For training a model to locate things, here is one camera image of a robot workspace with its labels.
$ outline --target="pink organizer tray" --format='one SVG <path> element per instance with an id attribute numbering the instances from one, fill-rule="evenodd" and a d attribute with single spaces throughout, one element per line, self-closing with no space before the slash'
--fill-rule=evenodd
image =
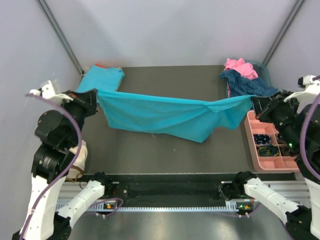
<path id="1" fill-rule="evenodd" d="M 269 144 L 279 146 L 276 135 L 279 133 L 275 126 L 271 123 L 260 122 L 256 119 L 255 112 L 249 111 L 244 121 L 246 135 L 248 137 L 249 147 L 251 151 L 253 167 L 259 173 L 281 172 L 293 173 L 299 172 L 299 168 L 294 161 L 294 156 L 282 156 L 279 150 L 279 156 L 258 156 L 257 145 L 255 143 L 254 134 L 267 134 L 271 137 Z"/>

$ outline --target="beige bag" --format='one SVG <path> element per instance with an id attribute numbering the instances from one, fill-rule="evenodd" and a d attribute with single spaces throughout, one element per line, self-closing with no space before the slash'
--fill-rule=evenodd
<path id="1" fill-rule="evenodd" d="M 78 146 L 70 148 L 70 152 L 76 154 Z M 79 156 L 76 158 L 74 164 L 69 170 L 68 175 L 66 176 L 67 181 L 75 182 L 78 178 L 81 178 L 85 173 L 85 165 L 88 156 L 87 144 L 84 140 L 82 140 L 81 150 Z"/>

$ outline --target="turquoise cloth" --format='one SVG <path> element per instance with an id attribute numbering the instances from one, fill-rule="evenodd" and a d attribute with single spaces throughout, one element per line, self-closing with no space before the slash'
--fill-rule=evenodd
<path id="1" fill-rule="evenodd" d="M 125 74 L 122 69 L 103 68 L 94 65 L 84 75 L 76 92 L 85 93 L 91 89 L 117 91 L 124 77 Z"/>
<path id="2" fill-rule="evenodd" d="M 252 106 L 252 95 L 208 102 L 97 89 L 109 127 L 198 143 L 217 127 L 235 129 Z"/>

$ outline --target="white wall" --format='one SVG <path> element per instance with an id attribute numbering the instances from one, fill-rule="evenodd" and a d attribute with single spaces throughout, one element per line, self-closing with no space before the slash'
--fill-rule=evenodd
<path id="1" fill-rule="evenodd" d="M 263 61 L 294 0 L 47 0 L 84 69 Z"/>
<path id="2" fill-rule="evenodd" d="M 8 240 L 26 217 L 34 131 L 48 109 L 24 95 L 48 79 L 74 90 L 80 75 L 35 0 L 3 2 L 0 12 L 0 238 Z"/>
<path id="3" fill-rule="evenodd" d="M 320 1 L 308 0 L 271 58 L 273 85 L 296 91 L 298 78 L 320 75 Z"/>

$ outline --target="brown strap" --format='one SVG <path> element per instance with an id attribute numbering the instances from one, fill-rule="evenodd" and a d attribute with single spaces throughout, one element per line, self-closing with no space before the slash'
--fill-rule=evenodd
<path id="1" fill-rule="evenodd" d="M 67 177 L 65 180 L 75 183 L 78 180 L 79 176 L 82 176 L 83 174 L 85 174 L 85 172 L 80 167 L 74 165 L 72 165 L 71 168 L 77 170 L 79 173 L 75 176 L 75 179 Z"/>

